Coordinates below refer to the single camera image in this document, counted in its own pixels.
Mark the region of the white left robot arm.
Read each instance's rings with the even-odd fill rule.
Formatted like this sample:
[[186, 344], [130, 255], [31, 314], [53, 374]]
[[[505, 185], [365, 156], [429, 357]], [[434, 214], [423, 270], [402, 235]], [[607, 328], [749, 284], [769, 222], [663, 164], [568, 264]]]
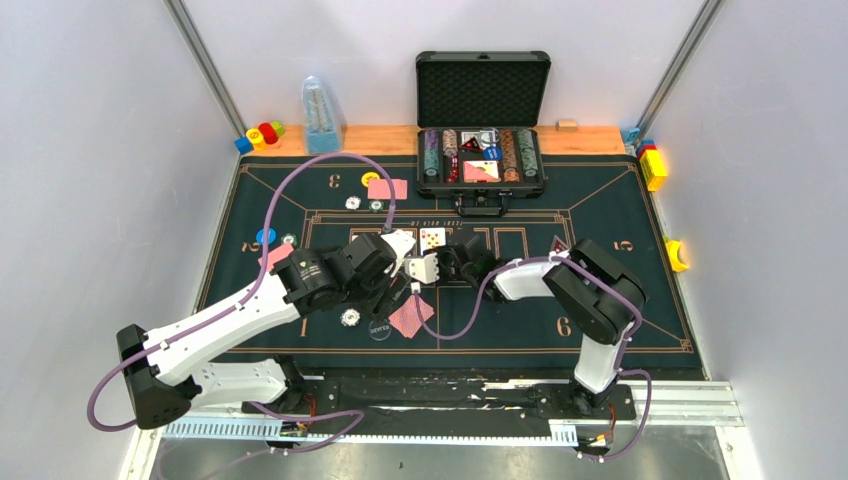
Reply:
[[193, 408], [233, 402], [298, 411], [306, 386], [294, 360], [253, 363], [217, 357], [256, 335], [316, 311], [351, 305], [364, 312], [383, 299], [416, 241], [402, 230], [364, 233], [344, 247], [295, 249], [231, 296], [177, 321], [146, 331], [130, 325], [117, 335], [128, 365], [125, 384], [141, 429], [168, 425]]

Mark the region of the yellow big blind button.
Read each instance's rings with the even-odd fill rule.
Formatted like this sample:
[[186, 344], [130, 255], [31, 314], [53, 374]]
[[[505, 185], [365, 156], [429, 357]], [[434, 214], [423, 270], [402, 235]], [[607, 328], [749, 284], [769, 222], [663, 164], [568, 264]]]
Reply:
[[373, 171], [369, 171], [369, 172], [366, 172], [365, 174], [363, 174], [363, 175], [361, 176], [361, 184], [362, 184], [365, 188], [368, 188], [368, 187], [369, 187], [369, 185], [370, 185], [370, 183], [371, 183], [373, 180], [380, 179], [380, 178], [381, 178], [381, 176], [380, 176], [378, 173], [373, 172]]

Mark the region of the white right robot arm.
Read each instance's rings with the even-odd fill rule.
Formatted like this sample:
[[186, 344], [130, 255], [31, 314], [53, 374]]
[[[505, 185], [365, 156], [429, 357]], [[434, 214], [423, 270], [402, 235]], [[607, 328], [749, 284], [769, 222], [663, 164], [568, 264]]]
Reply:
[[582, 333], [572, 406], [589, 418], [609, 407], [626, 344], [641, 326], [649, 300], [641, 280], [623, 263], [590, 239], [545, 256], [500, 259], [475, 233], [464, 231], [443, 246], [427, 248], [424, 258], [435, 261], [440, 280], [477, 290], [470, 322], [485, 300], [555, 299]]

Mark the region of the blue small blind button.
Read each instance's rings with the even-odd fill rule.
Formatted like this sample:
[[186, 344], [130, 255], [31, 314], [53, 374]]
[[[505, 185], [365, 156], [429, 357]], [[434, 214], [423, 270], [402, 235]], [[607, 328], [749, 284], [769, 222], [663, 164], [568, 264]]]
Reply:
[[260, 229], [255, 236], [256, 243], [259, 246], [271, 246], [277, 239], [278, 235], [274, 228]]

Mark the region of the white-blue poker chip stack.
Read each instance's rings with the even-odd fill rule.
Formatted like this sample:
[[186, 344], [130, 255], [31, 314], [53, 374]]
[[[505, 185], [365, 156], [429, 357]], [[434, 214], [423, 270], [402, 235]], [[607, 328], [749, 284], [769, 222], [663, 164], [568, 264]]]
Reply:
[[355, 327], [360, 323], [361, 314], [355, 309], [347, 309], [340, 316], [340, 323], [345, 327]]

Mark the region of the red-backed card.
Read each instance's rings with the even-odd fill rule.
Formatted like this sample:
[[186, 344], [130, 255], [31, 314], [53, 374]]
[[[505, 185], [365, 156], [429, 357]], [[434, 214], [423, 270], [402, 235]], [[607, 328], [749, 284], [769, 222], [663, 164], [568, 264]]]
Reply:
[[407, 200], [408, 181], [393, 179], [389, 182], [382, 178], [372, 179], [368, 184], [367, 198], [369, 200], [391, 200], [392, 198], [398, 201]]
[[427, 322], [434, 314], [433, 306], [425, 300], [416, 300], [414, 295], [410, 295], [397, 310], [389, 315], [389, 323], [402, 337], [412, 339], [421, 329], [420, 319]]

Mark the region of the red triangular all-in marker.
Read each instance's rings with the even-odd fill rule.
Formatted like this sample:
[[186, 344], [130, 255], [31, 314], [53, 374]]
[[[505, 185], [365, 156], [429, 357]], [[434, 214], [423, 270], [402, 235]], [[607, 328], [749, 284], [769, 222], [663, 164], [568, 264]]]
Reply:
[[558, 235], [554, 235], [549, 248], [550, 253], [567, 253], [570, 247], [568, 243]]

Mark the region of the red-backed cards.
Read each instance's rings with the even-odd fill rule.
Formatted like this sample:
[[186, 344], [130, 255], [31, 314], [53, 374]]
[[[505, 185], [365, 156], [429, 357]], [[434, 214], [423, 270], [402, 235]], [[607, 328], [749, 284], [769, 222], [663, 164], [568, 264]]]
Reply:
[[275, 247], [273, 250], [270, 250], [264, 263], [266, 271], [272, 271], [276, 263], [286, 259], [293, 251], [294, 247], [290, 243], [283, 243]]

